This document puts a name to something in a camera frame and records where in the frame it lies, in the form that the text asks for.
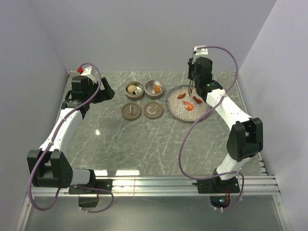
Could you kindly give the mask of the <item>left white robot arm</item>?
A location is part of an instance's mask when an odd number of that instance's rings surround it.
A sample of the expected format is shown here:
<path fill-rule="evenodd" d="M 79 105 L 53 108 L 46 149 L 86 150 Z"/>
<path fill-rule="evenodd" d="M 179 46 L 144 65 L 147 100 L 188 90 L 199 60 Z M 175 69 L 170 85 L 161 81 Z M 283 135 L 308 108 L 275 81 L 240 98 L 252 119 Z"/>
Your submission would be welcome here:
<path fill-rule="evenodd" d="M 73 169 L 65 153 L 75 130 L 84 119 L 91 103 L 101 103 L 114 97 L 106 78 L 99 83 L 87 76 L 72 78 L 71 90 L 62 103 L 60 115 L 52 132 L 38 150 L 27 155 L 32 185 L 35 187 L 67 188 L 80 184 L 85 193 L 93 193 L 97 188 L 94 171 L 91 169 Z"/>

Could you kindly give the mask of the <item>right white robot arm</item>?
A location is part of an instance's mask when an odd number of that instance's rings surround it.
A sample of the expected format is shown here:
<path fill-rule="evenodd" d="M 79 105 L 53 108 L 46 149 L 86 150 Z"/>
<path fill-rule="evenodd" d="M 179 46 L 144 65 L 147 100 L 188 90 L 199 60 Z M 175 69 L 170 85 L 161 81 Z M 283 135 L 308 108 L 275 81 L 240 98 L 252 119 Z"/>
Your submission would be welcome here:
<path fill-rule="evenodd" d="M 226 94 L 224 88 L 213 79 L 212 61 L 201 57 L 189 59 L 188 79 L 194 83 L 196 94 L 215 109 L 227 124 L 230 133 L 227 155 L 214 170 L 218 177 L 212 180 L 215 191 L 223 192 L 242 166 L 263 150 L 263 123 L 240 109 Z"/>

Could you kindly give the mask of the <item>metal tongs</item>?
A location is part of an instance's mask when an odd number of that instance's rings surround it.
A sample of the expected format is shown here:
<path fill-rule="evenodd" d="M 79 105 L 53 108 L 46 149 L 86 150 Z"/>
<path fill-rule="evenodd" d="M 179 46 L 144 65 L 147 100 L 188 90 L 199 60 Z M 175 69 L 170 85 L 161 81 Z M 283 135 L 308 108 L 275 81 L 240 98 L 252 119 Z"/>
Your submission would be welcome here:
<path fill-rule="evenodd" d="M 189 79 L 188 94 L 189 94 L 189 97 L 192 96 L 193 71 L 194 71 L 193 58 L 194 58 L 194 56 L 195 56 L 195 51 L 192 52 L 192 58 L 188 59 L 188 79 Z"/>

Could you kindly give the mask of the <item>beige steamed bun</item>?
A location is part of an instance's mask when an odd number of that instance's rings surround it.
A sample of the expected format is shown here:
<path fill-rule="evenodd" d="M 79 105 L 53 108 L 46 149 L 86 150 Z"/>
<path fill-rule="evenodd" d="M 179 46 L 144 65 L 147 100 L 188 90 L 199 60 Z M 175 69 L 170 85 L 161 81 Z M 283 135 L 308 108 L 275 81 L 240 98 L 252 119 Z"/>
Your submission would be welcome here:
<path fill-rule="evenodd" d="M 135 92 L 136 89 L 137 89 L 137 87 L 136 87 L 135 85 L 129 85 L 129 86 L 127 87 L 127 92 L 128 92 L 129 94 L 134 94 L 134 92 Z"/>

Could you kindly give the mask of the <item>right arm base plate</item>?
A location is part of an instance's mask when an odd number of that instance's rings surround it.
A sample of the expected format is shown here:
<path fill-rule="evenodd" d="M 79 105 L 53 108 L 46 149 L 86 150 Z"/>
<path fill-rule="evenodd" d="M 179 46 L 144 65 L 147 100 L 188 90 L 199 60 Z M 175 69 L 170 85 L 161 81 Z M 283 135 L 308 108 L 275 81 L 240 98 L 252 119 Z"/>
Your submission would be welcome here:
<path fill-rule="evenodd" d="M 199 194 L 239 193 L 240 187 L 236 177 L 229 180 L 221 180 L 219 177 L 208 180 L 197 180 L 193 185 L 197 186 Z"/>

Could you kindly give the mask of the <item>orange fried nugget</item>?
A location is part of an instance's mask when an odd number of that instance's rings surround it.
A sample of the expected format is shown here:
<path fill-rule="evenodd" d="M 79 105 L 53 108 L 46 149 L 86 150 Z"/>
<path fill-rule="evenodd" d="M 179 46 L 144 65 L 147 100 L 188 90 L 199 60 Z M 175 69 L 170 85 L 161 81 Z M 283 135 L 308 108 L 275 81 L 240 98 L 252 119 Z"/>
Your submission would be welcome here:
<path fill-rule="evenodd" d="M 159 93 L 161 91 L 158 85 L 154 85 L 154 93 Z"/>

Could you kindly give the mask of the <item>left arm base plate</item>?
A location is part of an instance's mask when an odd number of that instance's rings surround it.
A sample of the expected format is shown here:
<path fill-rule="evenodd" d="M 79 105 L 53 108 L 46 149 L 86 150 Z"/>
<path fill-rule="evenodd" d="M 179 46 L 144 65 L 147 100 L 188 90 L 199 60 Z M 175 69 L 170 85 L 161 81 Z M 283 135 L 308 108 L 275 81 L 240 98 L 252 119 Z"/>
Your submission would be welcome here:
<path fill-rule="evenodd" d="M 96 180 L 93 184 L 70 186 L 69 194 L 109 194 L 112 191 L 113 180 L 112 179 L 100 179 Z"/>

